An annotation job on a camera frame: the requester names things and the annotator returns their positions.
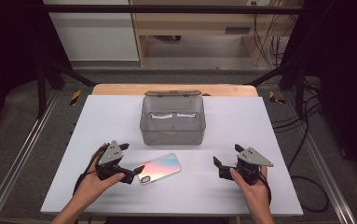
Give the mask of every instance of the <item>container lid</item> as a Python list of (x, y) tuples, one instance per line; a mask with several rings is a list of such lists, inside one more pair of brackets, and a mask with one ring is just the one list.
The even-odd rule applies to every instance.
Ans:
[(184, 90), (184, 91), (147, 91), (145, 93), (147, 96), (193, 96), (193, 95), (201, 95), (201, 91), (197, 90)]

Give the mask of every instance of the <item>forearm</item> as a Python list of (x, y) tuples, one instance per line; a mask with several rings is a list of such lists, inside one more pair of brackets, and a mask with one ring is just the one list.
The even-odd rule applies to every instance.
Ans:
[(269, 209), (260, 209), (257, 212), (251, 212), (251, 217), (256, 224), (274, 224), (274, 218)]
[(62, 211), (53, 219), (52, 224), (76, 223), (80, 214), (86, 209), (86, 205), (76, 202), (75, 198), (65, 205)]

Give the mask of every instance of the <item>holographic phone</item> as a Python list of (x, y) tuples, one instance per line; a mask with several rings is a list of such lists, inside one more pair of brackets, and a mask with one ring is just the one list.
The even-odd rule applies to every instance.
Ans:
[(143, 171), (138, 175), (142, 185), (146, 185), (163, 177), (175, 174), (181, 170), (181, 164), (174, 153), (147, 161)]

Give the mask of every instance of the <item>aluminum rail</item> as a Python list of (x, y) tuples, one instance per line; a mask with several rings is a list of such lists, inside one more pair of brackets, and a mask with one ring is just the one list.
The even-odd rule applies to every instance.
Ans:
[[(287, 99), (288, 105), (291, 107), (292, 112), (295, 114), (294, 107), (294, 96), (290, 92), (284, 92), (283, 95)], [(306, 126), (300, 125), (301, 132), (305, 133)], [(314, 139), (312, 138), (310, 132), (307, 135), (306, 143), (309, 147), (309, 155), (314, 163), (315, 169), (317, 170), (318, 175), (320, 176), (321, 181), (323, 182), (323, 187), (329, 196), (330, 202), (335, 208), (338, 219), (342, 224), (356, 224), (355, 218), (348, 206), (346, 200), (344, 199), (343, 194), (338, 187), (337, 182), (333, 178), (332, 172), (326, 164), (326, 161), (323, 159), (321, 151), (317, 148)]]
[(318, 8), (303, 7), (226, 7), (163, 5), (25, 5), (24, 8), (59, 13), (194, 13), (194, 14), (278, 14), (302, 15)]
[(21, 151), (19, 152), (16, 160), (13, 162), (12, 166), (10, 167), (3, 183), (0, 186), (0, 212), (3, 208), (9, 193), (12, 191), (13, 186), (16, 183), (16, 180), (19, 178), (21, 174), (21, 170), (24, 167), (28, 157), (30, 156), (31, 151), (36, 143), (36, 140), (41, 134), (45, 123), (57, 101), (59, 96), (59, 91), (53, 91), (48, 100), (48, 108), (45, 111), (42, 118), (37, 119), (32, 130), (30, 131), (27, 139), (25, 140), (23, 146), (21, 147)]

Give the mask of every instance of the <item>gray floor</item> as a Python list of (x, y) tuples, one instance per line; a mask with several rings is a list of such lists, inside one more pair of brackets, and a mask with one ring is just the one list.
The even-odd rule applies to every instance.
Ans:
[[(88, 63), (77, 64), (76, 70), (84, 77), (102, 83), (242, 84), (262, 76), (271, 69), (267, 64), (251, 66), (242, 41), (237, 37), (183, 36), (180, 42), (176, 42), (169, 37), (156, 36), (150, 39), (149, 44), (144, 67), (121, 63), (111, 69), (106, 63)], [(13, 181), (15, 185), (1, 204), (0, 223), (26, 223), (24, 220), (36, 223), (35, 220), (48, 222), (52, 219), (52, 216), (41, 214), (39, 210), (45, 192), (60, 164), (66, 144), (70, 141), (70, 132), (75, 128), (86, 95), (91, 93), (91, 88), (69, 77), (63, 77), (66, 85), (62, 91), (58, 91), (57, 101), (42, 133), (20, 169), (18, 178)], [(264, 98), (270, 121), (288, 119), (294, 115), (288, 104), (278, 104), (269, 100), (270, 91), (273, 91), (279, 100), (289, 100), (287, 98), (292, 94), (289, 91), (281, 92), (276, 85), (278, 81), (279, 77), (275, 77), (257, 87), (259, 95)], [(309, 77), (309, 81), (319, 85), (316, 78)], [(82, 90), (78, 102), (76, 105), (69, 105), (76, 90)], [(48, 95), (54, 93), (55, 91), (48, 88)], [(306, 92), (306, 99), (311, 95), (310, 92)], [(0, 113), (0, 185), (36, 122), (36, 97), (37, 89), (34, 82), (20, 86), (7, 96), (6, 105)], [(322, 113), (315, 113), (310, 117), (309, 129), (357, 223), (356, 162), (341, 158), (339, 144)], [(293, 158), (302, 136), (299, 127), (286, 132), (276, 132), (286, 164)], [(311, 147), (304, 145), (291, 168), (291, 175), (302, 175), (322, 184), (310, 153)], [(293, 181), (299, 200), (304, 206), (314, 209), (323, 207), (326, 200), (315, 185), (300, 179)], [(330, 204), (321, 213), (304, 210), (305, 215), (302, 217), (276, 217), (276, 220), (278, 223), (341, 223), (337, 216), (337, 208), (336, 204)], [(244, 217), (241, 223), (252, 221)]]

